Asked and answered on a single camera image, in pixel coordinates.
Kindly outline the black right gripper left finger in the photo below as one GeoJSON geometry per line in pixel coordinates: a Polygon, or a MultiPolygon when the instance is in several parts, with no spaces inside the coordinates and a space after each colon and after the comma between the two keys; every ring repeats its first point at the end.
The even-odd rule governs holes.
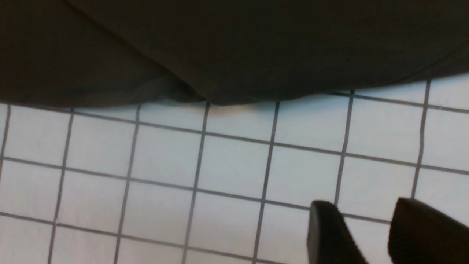
{"type": "Polygon", "coordinates": [[[310,264],[366,264],[336,206],[313,201],[310,206],[307,251],[310,264]]]}

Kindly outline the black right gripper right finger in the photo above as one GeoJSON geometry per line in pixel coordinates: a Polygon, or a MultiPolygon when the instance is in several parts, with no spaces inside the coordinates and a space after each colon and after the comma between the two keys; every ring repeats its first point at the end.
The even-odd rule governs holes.
{"type": "Polygon", "coordinates": [[[469,229],[417,199],[399,198],[388,253],[394,264],[467,264],[469,229]]]}

